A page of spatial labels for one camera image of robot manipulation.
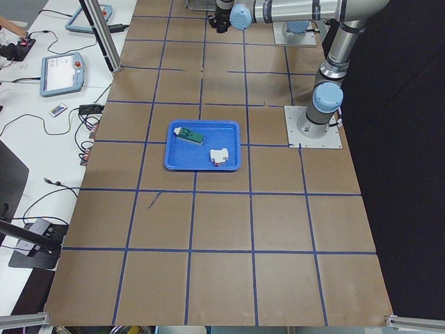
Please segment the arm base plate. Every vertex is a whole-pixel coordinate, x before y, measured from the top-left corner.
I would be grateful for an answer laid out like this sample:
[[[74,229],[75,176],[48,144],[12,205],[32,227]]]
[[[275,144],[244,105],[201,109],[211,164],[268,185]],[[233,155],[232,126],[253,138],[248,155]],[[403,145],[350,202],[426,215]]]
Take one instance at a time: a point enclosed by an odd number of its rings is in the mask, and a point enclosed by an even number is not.
[[[292,47],[315,47],[318,29],[309,20],[276,22],[273,33],[276,45]]]
[[[335,115],[324,125],[307,119],[307,106],[285,106],[284,114],[290,148],[341,149],[342,143]]]

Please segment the person hand at desk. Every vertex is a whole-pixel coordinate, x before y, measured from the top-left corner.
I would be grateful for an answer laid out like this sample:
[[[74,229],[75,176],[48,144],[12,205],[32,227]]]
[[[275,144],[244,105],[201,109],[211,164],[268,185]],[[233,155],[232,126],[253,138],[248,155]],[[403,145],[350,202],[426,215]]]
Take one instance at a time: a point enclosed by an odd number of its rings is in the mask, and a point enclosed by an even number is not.
[[[29,33],[27,31],[25,31],[25,32],[21,33],[19,36],[20,36],[20,38],[27,39],[27,38],[29,38]]]

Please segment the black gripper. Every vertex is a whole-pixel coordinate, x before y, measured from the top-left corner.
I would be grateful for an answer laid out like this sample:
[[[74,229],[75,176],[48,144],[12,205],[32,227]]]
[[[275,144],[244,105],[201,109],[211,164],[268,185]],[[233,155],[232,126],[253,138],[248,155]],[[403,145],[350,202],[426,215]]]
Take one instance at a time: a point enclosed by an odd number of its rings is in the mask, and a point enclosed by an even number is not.
[[[226,33],[231,26],[231,10],[232,0],[216,0],[215,12],[208,16],[210,27],[215,29],[216,33]]]

